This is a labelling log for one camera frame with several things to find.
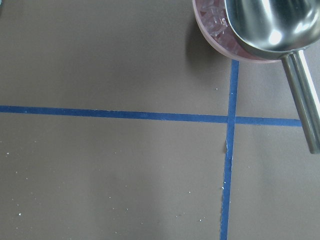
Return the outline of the metal scoop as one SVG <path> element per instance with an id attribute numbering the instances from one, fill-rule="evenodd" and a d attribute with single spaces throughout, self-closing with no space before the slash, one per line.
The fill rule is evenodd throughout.
<path id="1" fill-rule="evenodd" d="M 309 151 L 320 152 L 320 101 L 304 50 L 320 39 L 318 0 L 226 0 L 238 43 L 250 54 L 280 60 Z"/>

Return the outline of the pink bowl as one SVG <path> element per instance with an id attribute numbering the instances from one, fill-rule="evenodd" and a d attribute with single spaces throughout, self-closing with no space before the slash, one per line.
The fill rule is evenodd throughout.
<path id="1" fill-rule="evenodd" d="M 238 42 L 226 13 L 223 0 L 194 0 L 192 2 L 197 25 L 206 41 L 224 56 L 259 64 L 275 63 L 276 60 L 257 57 L 247 52 Z"/>

